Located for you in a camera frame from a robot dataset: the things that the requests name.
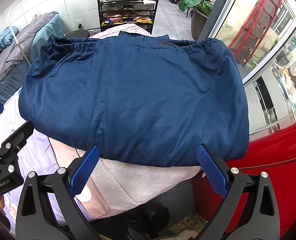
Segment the red ladder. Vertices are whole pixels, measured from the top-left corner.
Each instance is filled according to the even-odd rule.
[[[267,34],[268,29],[277,15],[281,2],[282,0],[259,0],[238,34],[228,46],[233,52],[235,60],[241,61],[243,67],[252,58],[264,36]],[[232,49],[232,46],[244,31],[246,31],[246,34],[238,48],[236,50]]]

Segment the brown plant pot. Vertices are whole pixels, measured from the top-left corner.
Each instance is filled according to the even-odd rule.
[[[204,15],[201,11],[199,11],[199,9],[196,7],[193,7],[193,10],[194,12],[191,19],[190,29],[191,36],[196,41],[198,40],[201,30],[206,24],[208,17]]]

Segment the floor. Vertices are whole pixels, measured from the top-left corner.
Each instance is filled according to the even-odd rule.
[[[187,215],[196,212],[191,179],[180,182],[172,189],[160,194],[152,200],[164,204],[170,212],[170,221],[166,228],[158,232],[159,236],[171,235],[168,231],[168,227],[179,222]],[[131,228],[129,228],[129,233],[135,240],[145,240],[140,233],[132,231]]]
[[[171,40],[189,40],[191,37],[191,16],[187,11],[179,11],[178,5],[169,0],[159,0],[152,36],[168,34]]]

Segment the scissors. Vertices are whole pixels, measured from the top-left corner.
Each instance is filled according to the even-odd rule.
[[[152,23],[151,19],[148,18],[140,18],[138,20],[136,20],[137,23]]]

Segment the wall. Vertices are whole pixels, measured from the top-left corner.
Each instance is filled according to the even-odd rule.
[[[0,33],[8,26],[7,14],[18,0],[0,0]],[[77,30],[77,20],[84,21],[84,29],[99,27],[97,0],[22,0],[10,13],[13,26],[22,30],[37,13],[57,11],[67,33]]]

